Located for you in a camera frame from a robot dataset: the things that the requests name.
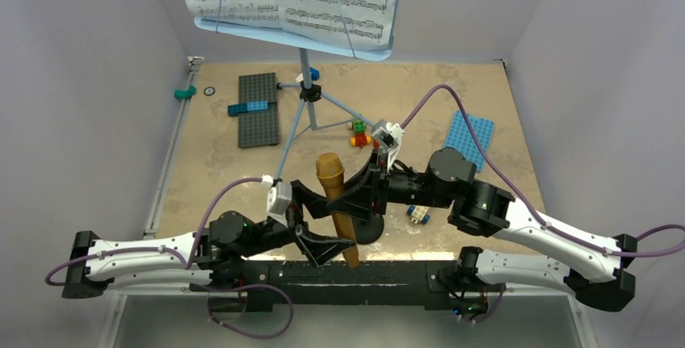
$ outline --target blue lego baseplate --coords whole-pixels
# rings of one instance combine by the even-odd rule
[[[494,122],[489,119],[476,118],[467,114],[473,130],[476,131],[476,137],[481,142],[483,149],[487,152],[490,147],[490,140],[494,130]],[[476,164],[478,173],[483,170],[485,159],[478,152],[476,143],[473,142],[469,128],[466,127],[464,117],[461,116],[461,111],[457,111],[452,118],[452,125],[450,126],[448,137],[445,140],[446,148],[454,148],[464,154],[464,158]]]

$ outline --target black lego baseplate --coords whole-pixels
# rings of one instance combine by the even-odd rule
[[[273,146],[280,143],[277,91],[275,73],[244,75],[238,78],[239,103],[260,100],[269,102],[269,107],[265,111],[247,112],[238,116],[238,148]]]

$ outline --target black mounting base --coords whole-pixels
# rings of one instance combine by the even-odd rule
[[[385,220],[381,215],[376,215],[369,220],[352,217],[352,225],[355,227],[357,243],[360,245],[370,245],[383,235]]]
[[[294,304],[423,306],[426,310],[448,310],[459,303],[436,278],[440,271],[454,270],[455,261],[370,261],[354,269],[345,262],[331,262],[313,269],[304,261],[245,261],[245,284],[268,283],[285,291]],[[192,291],[206,289],[191,285]],[[487,285],[499,291],[500,285]],[[481,286],[453,289],[478,293]],[[250,290],[247,312],[270,312],[274,304],[285,304],[278,293]]]
[[[312,88],[305,88],[305,82],[300,82],[300,99],[314,103],[321,99],[321,86],[313,84]]]

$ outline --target green lego brick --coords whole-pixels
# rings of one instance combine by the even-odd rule
[[[356,119],[354,122],[352,122],[352,128],[355,130],[355,134],[364,134],[366,131],[364,122],[359,119]]]

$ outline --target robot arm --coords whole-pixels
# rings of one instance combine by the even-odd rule
[[[635,277],[624,271],[632,259],[610,255],[611,251],[637,251],[634,237],[594,235],[542,213],[546,225],[540,225],[522,201],[503,189],[476,180],[475,165],[452,148],[434,152],[423,173],[398,160],[392,168],[387,163],[387,154],[374,150],[367,165],[346,182],[345,194],[326,205],[332,212],[352,216],[359,243],[363,243],[360,239],[370,243],[380,237],[383,226],[378,223],[382,223],[388,202],[437,208],[452,206],[448,222],[460,231],[512,241],[544,255],[511,256],[511,261],[487,258],[489,254],[476,255],[468,260],[476,260],[477,264],[457,276],[470,275],[482,283],[528,283],[571,291],[582,303],[611,312],[621,310],[634,297]],[[314,197],[306,200],[305,205],[314,200]],[[550,231],[549,227],[607,252],[579,245]]]
[[[331,212],[349,215],[357,242],[368,244],[383,233],[382,215],[387,202],[449,208],[448,222],[460,231],[496,237],[525,245],[543,255],[500,254],[464,247],[456,265],[451,263],[437,277],[455,291],[480,291],[499,283],[523,283],[574,293],[582,303],[610,312],[621,310],[633,297],[635,278],[624,269],[630,258],[588,249],[551,232],[531,218],[530,212],[508,192],[474,178],[475,165],[454,149],[433,153],[426,171],[419,173],[385,150],[374,149],[367,165],[345,183],[345,193],[328,201],[301,182],[278,182],[270,190],[268,218],[255,223],[238,212],[225,212],[200,234],[187,233],[167,239],[114,242],[91,232],[77,234],[72,259],[100,255],[69,267],[65,298],[98,296],[103,290],[134,283],[183,281],[234,287],[245,270],[243,258],[295,243],[312,266],[324,266],[354,245],[353,241],[323,237],[308,230],[303,218],[307,208],[314,219]],[[547,226],[588,241],[602,249],[637,251],[633,237],[601,237],[541,214]],[[193,250],[195,236],[200,246]],[[121,248],[145,247],[143,252],[109,255]],[[186,269],[177,251],[194,261]],[[158,252],[149,251],[157,248]]]

